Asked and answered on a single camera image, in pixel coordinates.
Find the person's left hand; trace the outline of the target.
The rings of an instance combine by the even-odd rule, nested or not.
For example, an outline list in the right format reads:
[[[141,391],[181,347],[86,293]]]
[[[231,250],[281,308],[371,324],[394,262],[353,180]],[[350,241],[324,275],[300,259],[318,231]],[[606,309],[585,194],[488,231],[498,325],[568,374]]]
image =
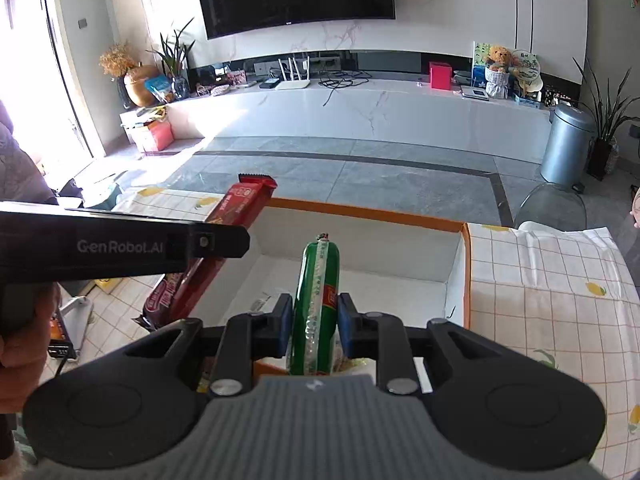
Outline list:
[[[19,413],[39,385],[50,342],[50,319],[60,304],[58,284],[41,289],[34,317],[18,332],[1,341],[0,412]]]

